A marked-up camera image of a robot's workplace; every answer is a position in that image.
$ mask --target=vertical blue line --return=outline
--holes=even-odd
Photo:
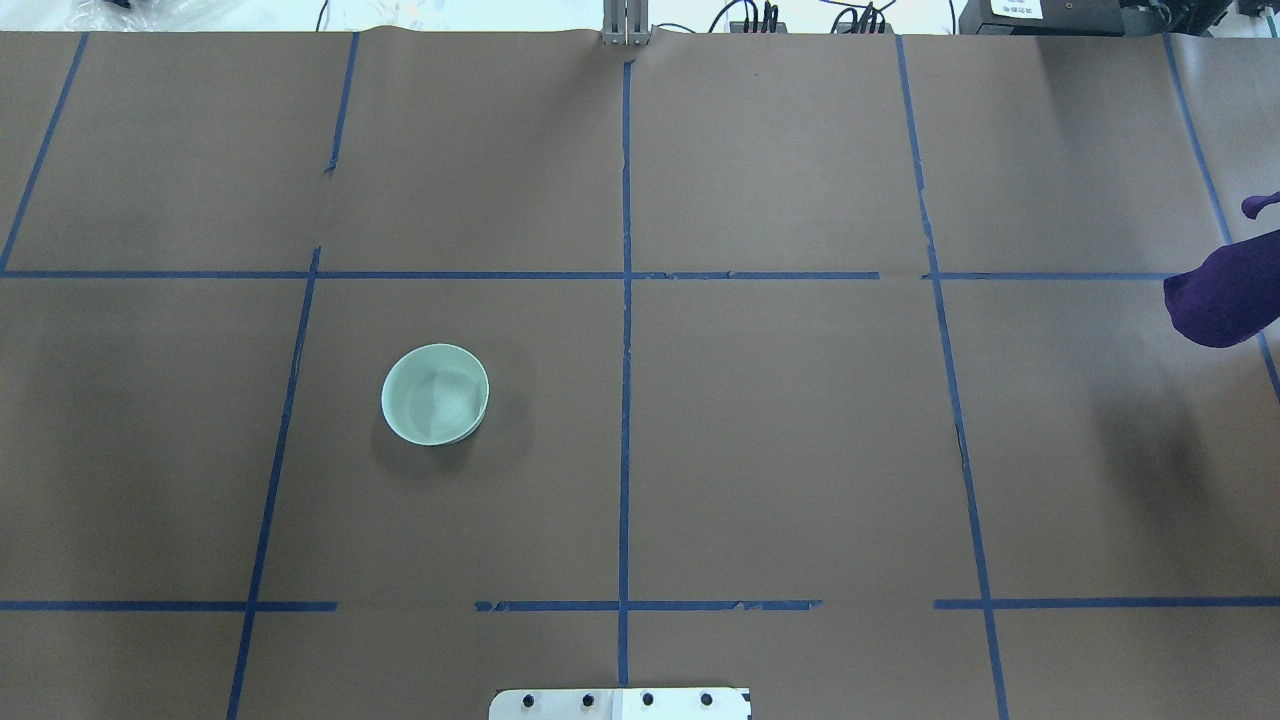
[[[351,78],[356,74],[356,53],[360,50],[360,33],[351,33],[351,50],[347,51],[347,78],[342,82],[342,102],[338,104],[338,122],[333,127],[333,152],[324,172],[332,173],[338,167],[338,151],[342,150],[342,131],[347,126],[347,102],[351,100]]]
[[[933,223],[924,202],[924,164],[920,158],[920,141],[915,128],[915,109],[911,105],[911,83],[906,73],[906,50],[902,36],[895,36],[897,44],[897,67],[902,79],[902,104],[906,109],[906,131],[911,141],[911,160],[915,165],[915,190],[920,204],[920,223],[928,240],[929,272],[932,273],[933,302],[938,314],[938,332],[942,338],[942,359],[947,370],[947,388],[951,393],[951,414],[956,427],[956,443],[960,446],[960,466],[964,471],[965,495],[969,503],[969,533],[973,539],[974,562],[978,568],[978,589],[982,593],[982,614],[987,626],[987,652],[991,656],[991,676],[996,685],[996,711],[1001,720],[1009,720],[1009,701],[1005,696],[1005,670],[1000,660],[1000,641],[996,635],[996,612],[991,606],[991,582],[987,575],[987,552],[982,543],[982,523],[978,519],[978,493],[973,484],[973,468],[969,464],[969,439],[964,429],[964,410],[960,405],[960,386],[956,382],[955,356],[951,351],[951,329],[947,325],[947,309],[942,295],[942,281],[938,277],[938,252],[933,241]]]
[[[622,65],[622,420],[618,491],[618,687],[630,683],[631,602],[631,64]]]
[[[311,252],[307,290],[302,295],[302,314],[298,318],[298,333],[293,341],[293,361],[289,365],[289,382],[284,391],[284,410],[280,413],[280,429],[275,436],[275,457],[271,460],[271,479],[266,486],[262,527],[257,533],[257,552],[253,556],[253,575],[248,584],[248,602],[244,606],[244,624],[241,628],[239,652],[236,656],[236,675],[232,679],[232,694],[227,703],[227,720],[236,720],[239,712],[241,689],[244,687],[244,667],[248,665],[248,646],[253,638],[253,619],[257,614],[257,596],[262,588],[262,566],[266,564],[266,544],[271,538],[271,519],[275,516],[275,497],[280,488],[280,469],[284,466],[284,446],[289,437],[289,421],[293,419],[293,397],[298,389],[298,372],[302,368],[302,345],[307,338],[307,323],[311,320],[311,297],[315,295],[316,270],[319,268],[320,249],[316,247]]]
[[[36,190],[36,181],[40,179],[40,169],[45,165],[45,155],[49,154],[49,143],[54,141],[54,131],[58,129],[58,120],[63,117],[63,108],[67,106],[67,96],[72,92],[72,83],[76,82],[76,72],[79,70],[79,61],[84,56],[84,46],[88,45],[88,33],[82,32],[79,44],[76,45],[76,55],[72,56],[72,65],[67,69],[67,79],[63,81],[63,91],[58,95],[58,104],[54,105],[54,114],[49,118],[49,127],[45,128],[45,138],[40,142],[36,152],[36,161],[27,176],[27,187],[22,191],[22,200],[18,201],[18,210],[13,214],[13,224],[9,227],[9,238],[0,251],[0,273],[9,266],[9,255],[13,254],[13,245],[18,242],[18,231],[22,229],[22,218],[27,214],[27,204],[31,202],[31,193]]]
[[[1165,33],[1165,58],[1169,60],[1169,72],[1174,79],[1174,92],[1178,96],[1178,109],[1183,113],[1183,123],[1187,126],[1187,137],[1190,138],[1192,151],[1196,154],[1196,163],[1201,169],[1201,178],[1204,181],[1204,190],[1208,192],[1210,202],[1213,205],[1213,215],[1217,218],[1217,228],[1222,233],[1222,245],[1231,245],[1234,238],[1226,225],[1226,214],[1222,211],[1222,201],[1217,195],[1217,186],[1213,183],[1213,173],[1204,161],[1204,151],[1201,149],[1199,133],[1196,131],[1196,122],[1192,119],[1190,105],[1187,104],[1187,92],[1183,90],[1183,74],[1178,69],[1178,56],[1174,54],[1174,42],[1170,35]],[[1258,333],[1258,347],[1262,351],[1262,363],[1267,368],[1267,377],[1271,379],[1271,391],[1275,392],[1276,401],[1280,401],[1280,373],[1276,373],[1275,357],[1271,356],[1271,346],[1267,345],[1266,333]]]

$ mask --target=white label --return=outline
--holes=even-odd
[[[1044,19],[1039,0],[991,0],[991,12],[1006,18]]]

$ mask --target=plastic bag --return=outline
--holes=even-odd
[[[78,0],[67,29],[182,31],[219,23],[244,0]]]

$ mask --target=light green bowl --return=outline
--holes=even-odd
[[[383,418],[415,445],[449,445],[474,433],[489,405],[484,365],[456,345],[401,357],[383,382]]]

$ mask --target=metal bracket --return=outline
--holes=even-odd
[[[740,688],[503,691],[489,720],[750,720]]]
[[[604,0],[605,45],[649,45],[649,0]]]

